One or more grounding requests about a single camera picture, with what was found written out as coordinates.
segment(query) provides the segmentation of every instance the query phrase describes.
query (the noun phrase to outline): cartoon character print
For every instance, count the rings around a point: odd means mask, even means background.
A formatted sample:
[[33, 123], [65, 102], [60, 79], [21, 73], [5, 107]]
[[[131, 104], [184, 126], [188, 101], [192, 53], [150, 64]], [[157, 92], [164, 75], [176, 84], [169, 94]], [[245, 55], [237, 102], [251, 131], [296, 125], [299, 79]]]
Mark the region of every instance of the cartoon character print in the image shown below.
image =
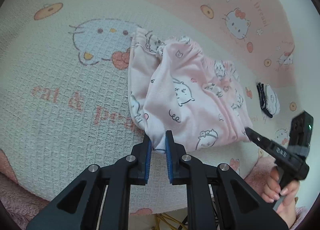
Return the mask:
[[218, 98], [223, 96], [221, 88], [216, 86], [214, 83], [209, 83], [204, 89], [212, 91]]
[[289, 52], [284, 52], [283, 55], [278, 58], [279, 67], [283, 66], [286, 70], [289, 68], [289, 65], [293, 64], [293, 54]]
[[182, 36], [179, 38], [179, 42], [185, 43], [186, 45], [189, 45], [191, 43], [190, 37]]
[[158, 53], [158, 48], [161, 45], [164, 45], [163, 42], [161, 42], [161, 40], [152, 34], [152, 31], [149, 31], [146, 35], [146, 49], [152, 53]]
[[236, 90], [236, 99], [237, 99], [237, 102], [236, 103], [233, 103], [231, 108], [233, 110], [235, 109], [240, 109], [242, 107], [242, 104], [243, 104], [243, 97], [241, 96], [241, 94], [239, 94]]
[[278, 144], [286, 145], [289, 143], [289, 134], [287, 129], [279, 129], [276, 131], [275, 141]]
[[183, 56], [183, 53], [181, 53], [180, 50], [178, 50], [178, 51], [176, 52], [176, 57], [177, 57], [177, 58], [181, 58], [182, 56]]
[[132, 93], [130, 94], [130, 106], [134, 118], [136, 119], [137, 123], [140, 123], [142, 121], [141, 114], [139, 113], [140, 103], [136, 100]]
[[214, 63], [214, 73], [219, 78], [219, 80], [223, 80], [226, 76], [226, 68], [222, 61], [215, 61]]
[[196, 150], [200, 148], [209, 148], [212, 147], [218, 139], [218, 134], [214, 129], [211, 131], [201, 131], [198, 139], [199, 141], [197, 143]]
[[244, 39], [250, 26], [250, 21], [245, 19], [245, 13], [236, 8], [225, 16], [224, 20], [230, 33], [238, 39]]
[[192, 97], [191, 90], [189, 86], [184, 84], [183, 82], [173, 78], [173, 85], [174, 85], [174, 90], [176, 92], [178, 104], [181, 107], [183, 104], [189, 102], [189, 101], [194, 101]]
[[70, 26], [74, 47], [84, 66], [94, 65], [101, 60], [109, 61], [114, 52], [126, 53], [131, 45], [130, 33], [138, 25], [119, 19], [92, 19], [78, 26]]
[[239, 75], [237, 73], [237, 69], [235, 67], [235, 65], [233, 63], [230, 63], [229, 64], [229, 67], [230, 67], [230, 74], [233, 76], [233, 78], [239, 82]]

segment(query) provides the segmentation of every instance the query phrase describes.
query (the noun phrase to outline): finger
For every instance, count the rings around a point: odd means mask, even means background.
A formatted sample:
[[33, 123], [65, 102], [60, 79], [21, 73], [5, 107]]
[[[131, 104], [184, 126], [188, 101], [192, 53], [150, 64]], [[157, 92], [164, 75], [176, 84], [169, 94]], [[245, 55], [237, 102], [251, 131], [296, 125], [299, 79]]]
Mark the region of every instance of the finger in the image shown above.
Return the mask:
[[280, 193], [281, 188], [277, 181], [275, 181], [273, 178], [268, 177], [267, 184], [269, 188], [277, 193]]
[[267, 184], [265, 184], [263, 192], [271, 199], [278, 200], [280, 198], [279, 194], [271, 190]]
[[261, 197], [262, 197], [262, 199], [263, 199], [265, 202], [267, 202], [267, 203], [273, 203], [273, 202], [274, 202], [274, 200], [273, 200], [272, 198], [268, 197], [265, 193], [263, 193], [263, 194], [261, 195]]
[[299, 186], [299, 181], [292, 181], [281, 191], [281, 193], [283, 193], [284, 195], [286, 194], [286, 197], [283, 200], [284, 206], [288, 206], [292, 202], [294, 202], [294, 198], [298, 192]]
[[277, 167], [273, 167], [270, 172], [270, 177], [272, 177], [276, 182], [279, 180], [279, 171]]
[[289, 184], [287, 184], [286, 187], [283, 188], [283, 190], [281, 190], [280, 194], [282, 196], [285, 196], [291, 192], [298, 191], [299, 186], [300, 186], [300, 182], [297, 180], [293, 180]]

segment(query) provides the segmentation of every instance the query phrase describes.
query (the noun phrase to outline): small fabric piece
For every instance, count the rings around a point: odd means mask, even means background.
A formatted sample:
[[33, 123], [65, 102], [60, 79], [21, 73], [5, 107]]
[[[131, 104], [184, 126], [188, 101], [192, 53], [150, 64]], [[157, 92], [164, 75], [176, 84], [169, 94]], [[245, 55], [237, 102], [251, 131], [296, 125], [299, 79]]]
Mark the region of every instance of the small fabric piece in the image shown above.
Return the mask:
[[165, 153], [172, 130], [186, 151], [249, 141], [243, 89], [231, 61], [212, 60], [188, 37], [162, 42], [138, 28], [128, 70], [131, 117], [153, 149]]
[[264, 93], [266, 100], [266, 109], [271, 115], [277, 115], [280, 112], [280, 103], [277, 94], [270, 85], [264, 85]]
[[263, 84], [261, 83], [258, 83], [257, 84], [257, 90], [258, 90], [258, 94], [259, 94], [259, 100], [260, 100], [260, 107], [261, 107], [261, 110], [269, 117], [269, 118], [272, 118], [273, 115], [270, 114], [270, 112], [267, 110], [266, 108], [266, 96], [265, 96], [265, 93], [264, 93], [264, 86]]

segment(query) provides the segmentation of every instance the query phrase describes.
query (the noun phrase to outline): metal screw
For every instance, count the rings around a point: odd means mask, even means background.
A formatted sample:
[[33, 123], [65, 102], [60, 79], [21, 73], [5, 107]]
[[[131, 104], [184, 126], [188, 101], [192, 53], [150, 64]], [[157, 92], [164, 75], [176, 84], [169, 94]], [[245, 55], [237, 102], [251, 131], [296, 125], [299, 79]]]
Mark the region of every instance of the metal screw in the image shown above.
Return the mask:
[[128, 155], [125, 159], [129, 162], [133, 162], [136, 160], [136, 157], [134, 155]]
[[183, 161], [190, 161], [191, 160], [191, 156], [188, 154], [183, 155], [181, 158]]
[[98, 166], [95, 164], [92, 164], [88, 167], [90, 172], [96, 172], [98, 170]]
[[226, 163], [220, 164], [219, 167], [220, 167], [220, 169], [221, 169], [222, 171], [227, 171], [227, 170], [229, 170], [229, 168], [230, 168], [229, 165], [226, 164]]

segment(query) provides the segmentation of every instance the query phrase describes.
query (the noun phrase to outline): yellow cable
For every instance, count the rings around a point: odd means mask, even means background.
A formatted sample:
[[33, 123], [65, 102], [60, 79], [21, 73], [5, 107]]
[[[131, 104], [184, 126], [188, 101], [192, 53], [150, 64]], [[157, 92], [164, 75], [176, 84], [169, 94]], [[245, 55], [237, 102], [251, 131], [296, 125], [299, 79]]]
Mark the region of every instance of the yellow cable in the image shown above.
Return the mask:
[[176, 222], [177, 224], [179, 224], [180, 226], [182, 226], [182, 228], [183, 228], [184, 230], [188, 230], [188, 229], [186, 228], [186, 226], [185, 226], [182, 222], [180, 222], [180, 221], [178, 221], [177, 219], [171, 217], [170, 215], [168, 215], [168, 214], [166, 214], [166, 213], [162, 213], [161, 215], [162, 215], [163, 217], [165, 217], [165, 218], [168, 218], [168, 219]]
[[160, 216], [160, 219], [161, 219], [163, 222], [165, 222], [165, 223], [170, 227], [170, 229], [172, 229], [172, 230], [178, 230], [178, 229], [175, 228], [173, 225], [171, 225], [169, 222], [167, 222], [162, 215]]
[[156, 220], [156, 230], [160, 230], [157, 214], [155, 214], [155, 220]]

